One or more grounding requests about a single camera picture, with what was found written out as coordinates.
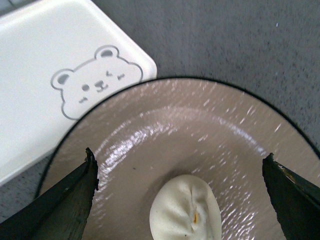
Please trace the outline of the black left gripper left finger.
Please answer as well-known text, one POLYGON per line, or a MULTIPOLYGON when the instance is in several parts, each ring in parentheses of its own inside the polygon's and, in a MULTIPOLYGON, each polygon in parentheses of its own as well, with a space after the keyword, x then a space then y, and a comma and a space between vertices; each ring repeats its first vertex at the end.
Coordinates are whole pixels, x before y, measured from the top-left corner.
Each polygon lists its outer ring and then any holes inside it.
POLYGON ((0 224, 2 240, 80 240, 97 191, 98 163, 86 148, 79 167, 0 224))

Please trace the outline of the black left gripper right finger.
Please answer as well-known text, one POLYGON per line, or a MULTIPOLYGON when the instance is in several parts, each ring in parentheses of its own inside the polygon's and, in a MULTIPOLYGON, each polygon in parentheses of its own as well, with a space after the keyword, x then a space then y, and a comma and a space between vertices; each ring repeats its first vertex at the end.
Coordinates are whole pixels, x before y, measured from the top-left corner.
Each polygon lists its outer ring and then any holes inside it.
POLYGON ((262 160, 270 202, 287 240, 320 238, 320 188, 274 160, 262 160))

